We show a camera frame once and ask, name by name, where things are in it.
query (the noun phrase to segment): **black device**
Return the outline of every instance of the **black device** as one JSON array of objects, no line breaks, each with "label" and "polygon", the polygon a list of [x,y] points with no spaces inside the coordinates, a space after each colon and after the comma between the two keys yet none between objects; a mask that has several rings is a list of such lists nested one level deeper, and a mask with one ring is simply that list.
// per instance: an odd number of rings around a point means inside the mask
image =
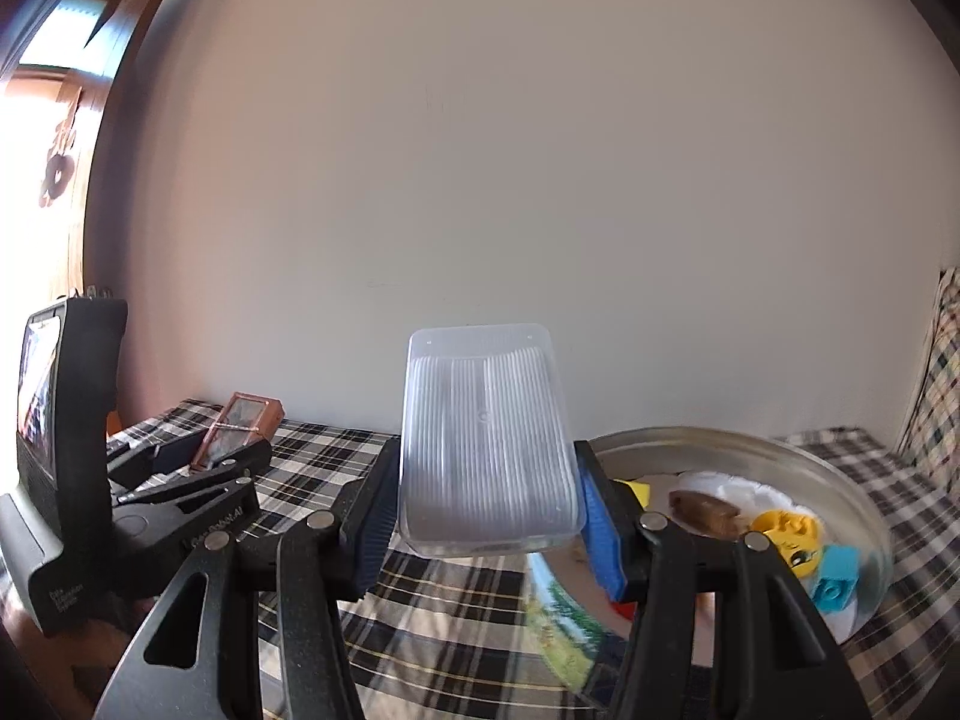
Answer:
[{"label": "black device", "polygon": [[250,477],[270,464],[263,440],[208,471],[136,491],[187,466],[205,430],[137,447],[109,464],[127,303],[66,298],[27,321],[17,390],[20,481],[0,496],[0,549],[24,607],[46,635],[88,614],[107,590],[159,594],[190,550],[259,512]]},{"label": "black device", "polygon": [[[721,597],[714,717],[870,717],[823,618],[766,536],[693,536],[608,480],[587,442],[575,446],[590,563],[616,600],[637,601],[608,718],[683,717],[701,591]],[[392,439],[367,478],[345,485],[329,511],[278,536],[205,538],[137,632],[95,720],[261,717],[261,590],[278,597],[287,720],[361,720],[336,601],[357,600],[376,580],[397,518],[399,470],[400,442]]]}]

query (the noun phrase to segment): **blue toy block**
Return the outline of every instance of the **blue toy block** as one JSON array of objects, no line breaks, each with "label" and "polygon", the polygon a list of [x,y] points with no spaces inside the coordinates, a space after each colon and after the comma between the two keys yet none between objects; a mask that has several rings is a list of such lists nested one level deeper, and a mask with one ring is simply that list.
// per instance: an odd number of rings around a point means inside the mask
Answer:
[{"label": "blue toy block", "polygon": [[813,605],[824,614],[846,608],[856,588],[858,565],[856,547],[824,547],[820,576],[813,589]]}]

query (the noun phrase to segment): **black and white checkered cloth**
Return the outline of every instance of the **black and white checkered cloth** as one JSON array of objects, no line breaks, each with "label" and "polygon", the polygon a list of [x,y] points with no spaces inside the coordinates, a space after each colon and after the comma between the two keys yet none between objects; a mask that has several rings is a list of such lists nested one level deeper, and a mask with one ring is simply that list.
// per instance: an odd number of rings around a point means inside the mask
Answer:
[{"label": "black and white checkered cloth", "polygon": [[[210,423],[219,408],[185,401],[119,439],[157,442]],[[263,514],[248,535],[277,533],[328,507],[363,476],[389,436],[284,420],[268,473],[256,480]],[[861,485],[893,534],[894,584],[845,647],[874,717],[901,720],[937,677],[960,638],[960,511],[866,432],[838,428],[790,437]],[[526,560],[424,560],[395,537],[378,583],[342,604],[347,654],[371,720],[592,718],[539,655],[524,624]],[[264,714],[282,716],[277,599],[260,602]]]}]

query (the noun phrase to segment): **round metal tray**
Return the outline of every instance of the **round metal tray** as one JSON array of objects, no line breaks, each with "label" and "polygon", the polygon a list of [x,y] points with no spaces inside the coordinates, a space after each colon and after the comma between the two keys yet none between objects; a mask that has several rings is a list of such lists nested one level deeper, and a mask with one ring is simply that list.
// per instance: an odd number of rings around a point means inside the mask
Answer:
[{"label": "round metal tray", "polygon": [[890,531],[853,480],[795,446],[741,433],[688,427],[644,428],[590,442],[611,479],[719,471],[771,485],[822,517],[838,543],[860,551],[851,634],[877,611],[893,578]]}]

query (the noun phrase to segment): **plastic box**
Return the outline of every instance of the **plastic box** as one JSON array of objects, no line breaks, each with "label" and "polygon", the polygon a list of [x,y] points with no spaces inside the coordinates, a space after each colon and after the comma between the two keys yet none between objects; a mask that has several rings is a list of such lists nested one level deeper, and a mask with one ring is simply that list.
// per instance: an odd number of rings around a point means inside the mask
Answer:
[{"label": "plastic box", "polygon": [[424,557],[533,552],[583,528],[580,474],[544,327],[411,336],[398,519]]}]

